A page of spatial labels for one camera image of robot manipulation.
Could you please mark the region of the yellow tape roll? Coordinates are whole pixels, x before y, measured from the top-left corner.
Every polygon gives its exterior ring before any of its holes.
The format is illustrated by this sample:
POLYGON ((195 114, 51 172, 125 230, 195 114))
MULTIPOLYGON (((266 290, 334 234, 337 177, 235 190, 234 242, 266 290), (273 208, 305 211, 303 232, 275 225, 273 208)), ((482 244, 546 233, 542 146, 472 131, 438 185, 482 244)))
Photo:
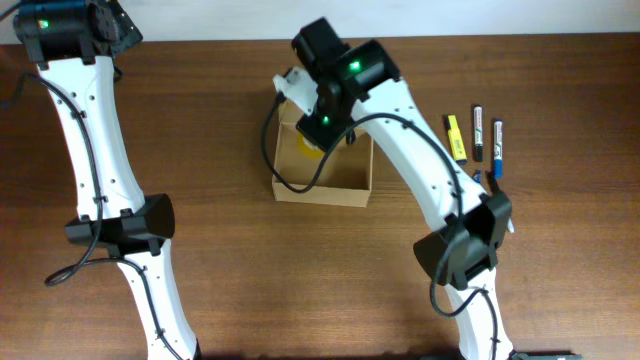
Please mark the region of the yellow tape roll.
POLYGON ((324 152, 310 143, 301 133, 297 135, 297 147, 305 157, 310 159, 319 159, 324 156, 324 152))

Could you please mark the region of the cardboard box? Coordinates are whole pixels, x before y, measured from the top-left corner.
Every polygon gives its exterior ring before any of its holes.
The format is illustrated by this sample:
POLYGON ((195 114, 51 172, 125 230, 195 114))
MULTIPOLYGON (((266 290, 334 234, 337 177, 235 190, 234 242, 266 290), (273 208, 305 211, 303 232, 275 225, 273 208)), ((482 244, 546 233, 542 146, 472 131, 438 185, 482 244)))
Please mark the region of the cardboard box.
POLYGON ((288 184, 273 178, 274 198, 280 202, 365 207, 372 191, 374 142, 361 129, 355 131, 356 139, 351 145, 341 142, 332 152, 312 189, 302 194, 291 190, 306 187, 322 160, 305 157, 297 147, 296 123, 302 115, 289 100, 277 108, 278 136, 273 167, 288 184))

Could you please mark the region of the yellow highlighter marker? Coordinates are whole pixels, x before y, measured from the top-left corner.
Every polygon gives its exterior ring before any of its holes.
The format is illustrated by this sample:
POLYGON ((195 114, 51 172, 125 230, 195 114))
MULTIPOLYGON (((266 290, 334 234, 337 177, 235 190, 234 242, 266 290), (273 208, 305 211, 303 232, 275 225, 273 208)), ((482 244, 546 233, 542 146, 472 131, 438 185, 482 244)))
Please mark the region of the yellow highlighter marker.
POLYGON ((452 157, 457 164, 464 165, 467 163, 467 155, 456 116, 447 115, 446 125, 452 157))

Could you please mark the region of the black whiteboard marker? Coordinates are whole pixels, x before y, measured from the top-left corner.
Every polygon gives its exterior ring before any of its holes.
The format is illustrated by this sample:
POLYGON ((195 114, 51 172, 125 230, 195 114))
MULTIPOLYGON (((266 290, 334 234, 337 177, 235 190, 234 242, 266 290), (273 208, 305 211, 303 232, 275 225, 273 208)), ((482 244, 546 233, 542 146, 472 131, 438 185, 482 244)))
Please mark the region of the black whiteboard marker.
POLYGON ((474 155, 477 162, 483 161, 483 109, 480 105, 473 108, 474 155))

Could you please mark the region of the blue whiteboard marker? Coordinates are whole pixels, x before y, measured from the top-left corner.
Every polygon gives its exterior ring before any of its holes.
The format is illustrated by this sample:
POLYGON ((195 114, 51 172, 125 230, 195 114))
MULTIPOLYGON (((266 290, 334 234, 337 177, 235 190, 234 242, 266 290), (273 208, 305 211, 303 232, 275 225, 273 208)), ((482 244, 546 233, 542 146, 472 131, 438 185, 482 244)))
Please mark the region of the blue whiteboard marker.
POLYGON ((496 178, 503 175, 503 121, 494 121, 493 173, 496 178))

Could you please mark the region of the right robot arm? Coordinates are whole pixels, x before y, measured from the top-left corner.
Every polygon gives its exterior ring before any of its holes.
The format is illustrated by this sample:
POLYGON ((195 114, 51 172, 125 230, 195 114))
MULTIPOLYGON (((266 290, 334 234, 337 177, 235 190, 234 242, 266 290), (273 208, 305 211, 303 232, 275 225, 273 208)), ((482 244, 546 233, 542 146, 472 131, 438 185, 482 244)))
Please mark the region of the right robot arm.
POLYGON ((451 310, 434 309, 455 319, 460 358, 529 358, 509 340, 496 296, 497 252, 512 214, 507 195, 497 186, 486 191, 460 168, 378 41, 351 47, 320 18, 291 46, 303 67, 282 93, 304 113, 297 130, 325 154, 364 130, 420 206, 432 232, 413 251, 431 280, 429 296, 439 287, 447 293, 451 310))

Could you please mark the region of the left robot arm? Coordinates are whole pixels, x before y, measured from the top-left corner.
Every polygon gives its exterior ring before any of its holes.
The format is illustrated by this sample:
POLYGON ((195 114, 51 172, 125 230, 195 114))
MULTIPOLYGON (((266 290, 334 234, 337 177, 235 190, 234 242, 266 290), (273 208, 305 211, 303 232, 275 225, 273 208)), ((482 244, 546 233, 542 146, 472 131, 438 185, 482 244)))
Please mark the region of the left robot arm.
POLYGON ((37 71, 22 81, 43 85, 54 103, 77 191, 77 215, 67 239, 86 251, 49 275, 62 284, 80 269, 114 264, 130 286, 150 359, 199 359, 173 274, 172 202, 146 195, 129 163, 118 120, 114 85, 122 76, 114 59, 143 36, 117 1, 19 1, 4 14, 37 71), (96 249, 106 257, 94 257, 96 249))

